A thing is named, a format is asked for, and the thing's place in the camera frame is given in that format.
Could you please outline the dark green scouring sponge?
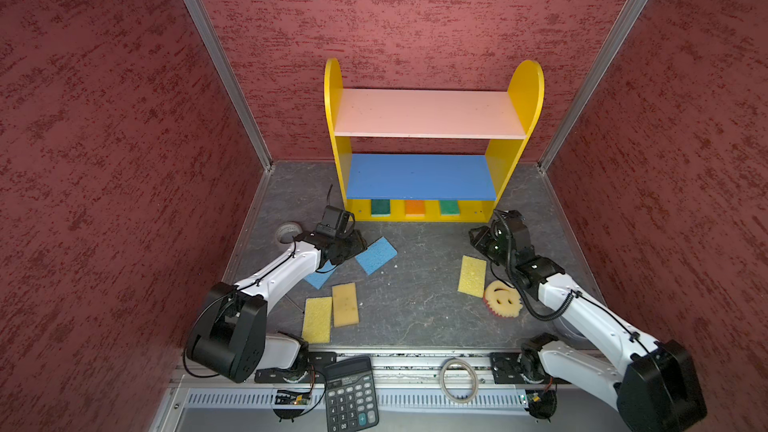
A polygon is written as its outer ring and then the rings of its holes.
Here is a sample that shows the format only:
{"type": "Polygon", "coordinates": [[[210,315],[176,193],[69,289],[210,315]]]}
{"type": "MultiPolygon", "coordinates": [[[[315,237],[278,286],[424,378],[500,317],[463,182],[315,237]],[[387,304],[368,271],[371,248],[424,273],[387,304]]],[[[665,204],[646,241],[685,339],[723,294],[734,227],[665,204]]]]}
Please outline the dark green scouring sponge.
{"type": "Polygon", "coordinates": [[[391,215],[391,205],[389,200],[372,199],[370,205],[372,217],[386,217],[391,215]]]}

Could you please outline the bright green sponge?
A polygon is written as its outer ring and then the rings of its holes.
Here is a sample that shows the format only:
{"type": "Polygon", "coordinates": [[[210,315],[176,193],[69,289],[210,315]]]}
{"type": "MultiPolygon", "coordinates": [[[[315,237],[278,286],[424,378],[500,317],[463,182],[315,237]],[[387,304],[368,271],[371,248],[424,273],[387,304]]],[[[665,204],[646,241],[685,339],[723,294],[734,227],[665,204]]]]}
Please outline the bright green sponge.
{"type": "Polygon", "coordinates": [[[456,200],[440,200],[439,208],[442,216],[453,217],[461,214],[459,202],[456,200]]]}

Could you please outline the tan yellow sponge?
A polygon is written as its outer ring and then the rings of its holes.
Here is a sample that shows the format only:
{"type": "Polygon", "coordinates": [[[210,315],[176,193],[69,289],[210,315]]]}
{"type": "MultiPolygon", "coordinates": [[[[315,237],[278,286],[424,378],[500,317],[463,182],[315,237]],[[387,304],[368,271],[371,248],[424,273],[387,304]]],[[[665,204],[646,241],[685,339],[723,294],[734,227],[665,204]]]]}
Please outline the tan yellow sponge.
{"type": "Polygon", "coordinates": [[[359,323],[356,284],[347,283],[332,288],[333,324],[335,328],[359,323]]]}

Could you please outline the orange sponge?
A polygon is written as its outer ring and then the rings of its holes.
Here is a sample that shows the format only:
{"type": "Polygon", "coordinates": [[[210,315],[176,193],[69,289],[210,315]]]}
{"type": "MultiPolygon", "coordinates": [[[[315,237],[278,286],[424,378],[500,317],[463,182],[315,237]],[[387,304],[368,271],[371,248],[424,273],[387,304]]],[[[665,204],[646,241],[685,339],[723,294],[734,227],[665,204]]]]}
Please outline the orange sponge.
{"type": "Polygon", "coordinates": [[[426,204],[423,200],[405,200],[406,217],[424,217],[426,215],[426,204]]]}

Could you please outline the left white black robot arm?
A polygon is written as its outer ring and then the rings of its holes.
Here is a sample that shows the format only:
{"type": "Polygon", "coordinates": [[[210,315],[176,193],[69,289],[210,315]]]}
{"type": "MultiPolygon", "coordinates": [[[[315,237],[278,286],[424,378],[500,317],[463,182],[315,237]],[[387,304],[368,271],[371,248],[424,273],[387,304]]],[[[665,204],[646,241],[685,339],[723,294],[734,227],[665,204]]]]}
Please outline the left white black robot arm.
{"type": "Polygon", "coordinates": [[[182,360],[206,367],[210,377],[242,383],[260,370],[305,377],[308,343],[289,333],[267,331],[268,314],[294,286],[323,266],[338,266],[367,249],[356,217],[326,206],[311,231],[294,235],[287,249],[251,276],[219,282],[207,293],[186,340],[182,360]]]}

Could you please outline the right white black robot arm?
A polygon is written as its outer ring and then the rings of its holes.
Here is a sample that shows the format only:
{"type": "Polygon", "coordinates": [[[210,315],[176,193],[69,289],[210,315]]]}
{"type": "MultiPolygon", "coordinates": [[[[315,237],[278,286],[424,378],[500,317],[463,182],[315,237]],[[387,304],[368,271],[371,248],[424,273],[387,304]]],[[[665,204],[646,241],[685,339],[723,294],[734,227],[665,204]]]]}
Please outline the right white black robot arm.
{"type": "Polygon", "coordinates": [[[605,402],[632,431],[685,431],[707,406],[691,354],[661,342],[600,304],[548,257],[536,253],[523,216],[495,211],[469,232],[471,245],[501,267],[504,284],[534,318],[562,318],[601,353],[582,353],[550,333],[525,342],[514,371],[529,384],[561,379],[605,402]]]}

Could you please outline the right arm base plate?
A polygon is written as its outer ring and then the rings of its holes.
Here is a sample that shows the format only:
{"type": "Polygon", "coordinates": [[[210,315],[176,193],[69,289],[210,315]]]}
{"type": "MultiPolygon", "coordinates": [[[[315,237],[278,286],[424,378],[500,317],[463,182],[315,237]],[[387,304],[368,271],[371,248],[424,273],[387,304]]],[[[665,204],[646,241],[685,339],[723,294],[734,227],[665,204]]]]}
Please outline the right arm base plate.
{"type": "Polygon", "coordinates": [[[494,383],[497,385],[525,385],[544,387],[567,384],[561,378],[552,378],[543,369],[539,354],[535,351],[493,352],[489,355],[494,383]]]}

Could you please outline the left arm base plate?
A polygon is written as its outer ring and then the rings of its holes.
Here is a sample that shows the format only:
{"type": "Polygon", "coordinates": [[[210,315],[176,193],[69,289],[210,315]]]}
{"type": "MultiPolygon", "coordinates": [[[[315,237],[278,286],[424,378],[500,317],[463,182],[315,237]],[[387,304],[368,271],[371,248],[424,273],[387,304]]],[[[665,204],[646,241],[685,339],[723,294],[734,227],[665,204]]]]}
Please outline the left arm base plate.
{"type": "Polygon", "coordinates": [[[324,372],[325,368],[337,361],[336,352],[310,351],[299,355],[299,365],[296,369],[263,369],[254,373],[255,383],[287,383],[308,384],[312,372],[324,372]]]}

